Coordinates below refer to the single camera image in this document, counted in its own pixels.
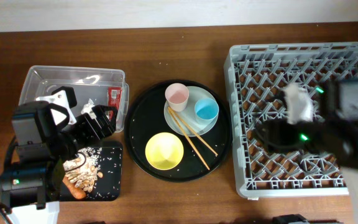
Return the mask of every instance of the pink cup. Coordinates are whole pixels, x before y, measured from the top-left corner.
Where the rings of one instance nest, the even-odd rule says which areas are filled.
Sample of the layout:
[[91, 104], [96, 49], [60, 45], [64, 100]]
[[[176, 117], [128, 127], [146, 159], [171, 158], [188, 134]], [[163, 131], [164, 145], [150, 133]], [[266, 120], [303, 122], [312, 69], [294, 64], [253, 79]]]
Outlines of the pink cup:
[[168, 100], [169, 106], [177, 112], [186, 108], [189, 99], [189, 89], [181, 83], [174, 83], [165, 90], [165, 98]]

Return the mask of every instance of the chopsticks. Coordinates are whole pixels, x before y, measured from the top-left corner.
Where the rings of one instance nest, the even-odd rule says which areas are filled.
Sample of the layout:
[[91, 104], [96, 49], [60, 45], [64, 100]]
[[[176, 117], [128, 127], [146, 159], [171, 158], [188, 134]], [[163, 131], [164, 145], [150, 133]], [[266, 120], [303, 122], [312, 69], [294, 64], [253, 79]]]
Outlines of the chopsticks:
[[194, 146], [193, 142], [190, 140], [189, 136], [187, 136], [185, 130], [183, 130], [182, 126], [180, 125], [180, 123], [177, 121], [175, 115], [172, 112], [173, 110], [171, 109], [171, 107], [168, 107], [168, 112], [171, 115], [171, 117], [173, 118], [173, 120], [176, 122], [177, 126], [179, 127], [180, 131], [182, 132], [182, 134], [186, 137], [187, 141], [190, 143], [191, 147], [194, 149], [194, 151], [196, 152], [197, 156], [199, 157], [199, 159], [203, 162], [204, 166], [209, 170], [209, 167], [207, 165], [207, 163], [205, 162], [205, 160], [203, 159], [203, 156], [201, 156], [201, 154], [198, 152], [196, 146]]
[[193, 133], [202, 143], [204, 143], [204, 145], [205, 145], [206, 147], [208, 147], [209, 150], [211, 150], [211, 151], [215, 154], [215, 156], [218, 156], [218, 154], [215, 152], [215, 150], [213, 150], [212, 147], [209, 146], [209, 144], [208, 144], [206, 141], [204, 141], [204, 139], [203, 139], [200, 135], [198, 135], [198, 134], [193, 130], [193, 128], [191, 128], [191, 127], [186, 123], [186, 121], [184, 121], [183, 119], [181, 119], [180, 116], [177, 114], [177, 112], [174, 111], [170, 106], [168, 107], [168, 111], [170, 111], [171, 113], [173, 113], [173, 114], [186, 126], [186, 128], [188, 128], [188, 129], [190, 130], [191, 133]]

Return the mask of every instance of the black tray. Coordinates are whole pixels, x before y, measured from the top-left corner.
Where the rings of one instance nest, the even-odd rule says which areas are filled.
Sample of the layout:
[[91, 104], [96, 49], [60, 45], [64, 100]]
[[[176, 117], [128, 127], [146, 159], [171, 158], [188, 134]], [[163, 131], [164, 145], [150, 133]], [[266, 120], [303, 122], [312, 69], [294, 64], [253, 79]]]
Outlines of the black tray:
[[103, 141], [96, 146], [92, 146], [92, 148], [95, 151], [102, 148], [98, 164], [100, 164], [100, 171], [103, 173], [103, 177], [98, 178], [95, 188], [91, 193], [85, 192], [86, 197], [83, 200], [75, 199], [62, 182], [59, 201], [113, 201], [118, 198], [121, 188], [122, 144], [117, 141]]
[[[202, 138], [218, 153], [216, 157], [198, 138], [191, 137], [210, 170], [207, 170], [193, 151], [186, 138], [173, 131], [165, 121], [163, 109], [165, 104], [165, 89], [172, 83], [182, 83], [186, 86], [198, 86], [209, 91], [219, 105], [219, 117], [215, 126]], [[146, 159], [145, 147], [155, 134], [168, 132], [179, 137], [184, 147], [183, 159], [173, 169], [158, 170], [152, 167]], [[212, 172], [224, 160], [231, 148], [232, 135], [230, 115], [222, 101], [208, 87], [188, 80], [170, 80], [159, 83], [143, 94], [129, 108], [125, 120], [125, 142], [127, 150], [136, 164], [148, 174], [171, 182], [195, 180]]]

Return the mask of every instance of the wooden table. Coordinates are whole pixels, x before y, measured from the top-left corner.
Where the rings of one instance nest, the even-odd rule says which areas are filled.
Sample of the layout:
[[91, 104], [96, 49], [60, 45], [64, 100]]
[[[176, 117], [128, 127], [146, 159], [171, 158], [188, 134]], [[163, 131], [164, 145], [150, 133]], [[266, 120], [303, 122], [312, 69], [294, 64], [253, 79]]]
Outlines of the wooden table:
[[[358, 41], [358, 22], [0, 33], [0, 173], [13, 135], [12, 111], [33, 65], [122, 69], [130, 103], [151, 85], [172, 78], [200, 82], [226, 99], [223, 63], [232, 45], [347, 41]], [[112, 138], [124, 143], [123, 133]], [[58, 222], [260, 223], [292, 213], [354, 222], [349, 197], [241, 198], [231, 152], [210, 175], [174, 184], [146, 174], [125, 151], [121, 184], [114, 202], [61, 203]]]

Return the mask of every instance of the plastic bin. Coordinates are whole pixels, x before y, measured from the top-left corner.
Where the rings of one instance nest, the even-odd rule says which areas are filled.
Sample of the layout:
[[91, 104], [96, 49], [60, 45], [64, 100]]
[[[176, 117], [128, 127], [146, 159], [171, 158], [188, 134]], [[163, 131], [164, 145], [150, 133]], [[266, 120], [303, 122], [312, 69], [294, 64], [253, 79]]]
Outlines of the plastic bin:
[[315, 86], [326, 80], [358, 78], [358, 42], [235, 45], [224, 74], [236, 189], [241, 197], [348, 194], [333, 155], [267, 153], [250, 134], [255, 123], [287, 117], [281, 102], [265, 99], [293, 82], [309, 93], [314, 119], [321, 120]]
[[122, 88], [121, 102], [116, 120], [116, 132], [124, 129], [124, 120], [128, 110], [129, 87], [125, 83], [122, 70], [104, 68], [81, 68], [59, 66], [33, 66], [25, 79], [19, 105], [34, 101], [39, 96], [51, 95], [61, 86], [74, 88], [77, 105], [71, 109], [79, 116], [83, 105], [93, 100], [96, 105], [108, 105], [108, 88]]

